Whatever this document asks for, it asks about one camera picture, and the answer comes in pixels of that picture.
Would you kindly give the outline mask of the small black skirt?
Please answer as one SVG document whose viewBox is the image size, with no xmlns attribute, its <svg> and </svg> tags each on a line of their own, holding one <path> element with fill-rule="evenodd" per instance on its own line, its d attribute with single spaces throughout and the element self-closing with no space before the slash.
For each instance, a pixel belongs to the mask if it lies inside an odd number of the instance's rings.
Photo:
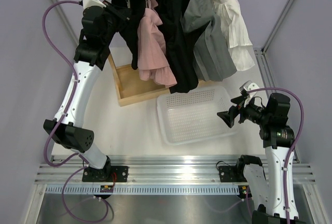
<svg viewBox="0 0 332 224">
<path fill-rule="evenodd" d="M 145 12 L 145 0 L 112 0 L 111 3 L 117 10 L 129 19 L 125 21 L 124 27 L 119 31 L 132 53 L 131 67 L 138 68 L 138 26 Z"/>
</svg>

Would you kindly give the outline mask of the pink pleated skirt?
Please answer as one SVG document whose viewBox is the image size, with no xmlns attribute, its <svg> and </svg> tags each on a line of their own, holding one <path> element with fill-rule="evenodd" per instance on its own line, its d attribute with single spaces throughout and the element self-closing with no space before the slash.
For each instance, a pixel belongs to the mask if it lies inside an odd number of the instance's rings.
<svg viewBox="0 0 332 224">
<path fill-rule="evenodd" d="M 141 80 L 153 80 L 169 88 L 177 81 L 166 58 L 164 35 L 158 29 L 163 22 L 155 10 L 157 6 L 156 0 L 145 0 L 145 11 L 137 29 L 137 66 Z"/>
</svg>

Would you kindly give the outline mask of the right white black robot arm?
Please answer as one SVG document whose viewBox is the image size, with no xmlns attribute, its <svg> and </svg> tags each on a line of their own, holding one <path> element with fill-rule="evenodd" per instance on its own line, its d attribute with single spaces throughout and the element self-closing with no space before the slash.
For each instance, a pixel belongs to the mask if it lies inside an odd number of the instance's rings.
<svg viewBox="0 0 332 224">
<path fill-rule="evenodd" d="M 255 209 L 251 212 L 252 223 L 301 223 L 294 197 L 293 158 L 296 136 L 287 125 L 290 98 L 273 93 L 266 106 L 257 106 L 254 98 L 242 92 L 231 100 L 228 111 L 217 113 L 231 128 L 234 120 L 246 120 L 257 124 L 259 136 L 268 163 L 265 173 L 259 157 L 242 155 L 233 171 L 240 180 L 248 183 L 248 194 L 252 196 Z"/>
</svg>

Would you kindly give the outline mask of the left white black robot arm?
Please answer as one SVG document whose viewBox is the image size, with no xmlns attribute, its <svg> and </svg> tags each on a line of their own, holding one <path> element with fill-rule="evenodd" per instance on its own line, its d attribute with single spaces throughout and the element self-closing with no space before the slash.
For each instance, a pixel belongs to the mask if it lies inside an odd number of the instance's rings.
<svg viewBox="0 0 332 224">
<path fill-rule="evenodd" d="M 44 122 L 43 128 L 48 133 L 44 160 L 51 167 L 62 166 L 62 163 L 54 164 L 48 159 L 48 146 L 54 141 L 71 150 L 73 156 L 80 156 L 86 165 L 84 181 L 115 181 L 126 167 L 113 168 L 110 158 L 94 143 L 94 132 L 82 126 L 90 94 L 110 56 L 109 45 L 128 17 L 108 1 L 88 5 L 87 0 L 82 0 L 79 5 L 84 10 L 74 60 L 71 62 L 64 54 L 60 55 L 70 66 L 72 77 L 58 112 L 53 119 Z"/>
</svg>

